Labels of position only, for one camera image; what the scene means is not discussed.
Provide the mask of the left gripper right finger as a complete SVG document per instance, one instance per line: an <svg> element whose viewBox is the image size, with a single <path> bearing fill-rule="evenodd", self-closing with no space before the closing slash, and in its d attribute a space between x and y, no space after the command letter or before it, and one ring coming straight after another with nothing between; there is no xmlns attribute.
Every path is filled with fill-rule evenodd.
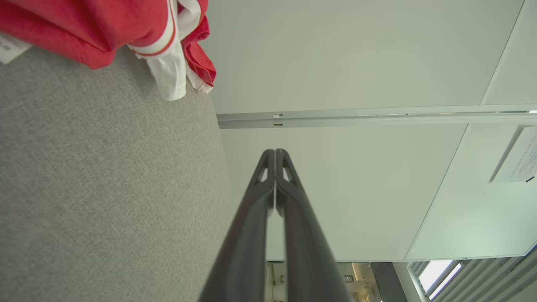
<svg viewBox="0 0 537 302"><path fill-rule="evenodd" d="M276 149L276 208L284 220L289 302L352 298L289 153Z"/></svg>

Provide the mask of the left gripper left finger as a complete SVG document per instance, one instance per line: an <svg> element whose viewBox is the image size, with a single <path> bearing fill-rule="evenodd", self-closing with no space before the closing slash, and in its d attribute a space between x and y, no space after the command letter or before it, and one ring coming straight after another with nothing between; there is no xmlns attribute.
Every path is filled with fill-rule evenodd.
<svg viewBox="0 0 537 302"><path fill-rule="evenodd" d="M200 302L262 302L266 267L267 218L274 207L276 152L262 153Z"/></svg>

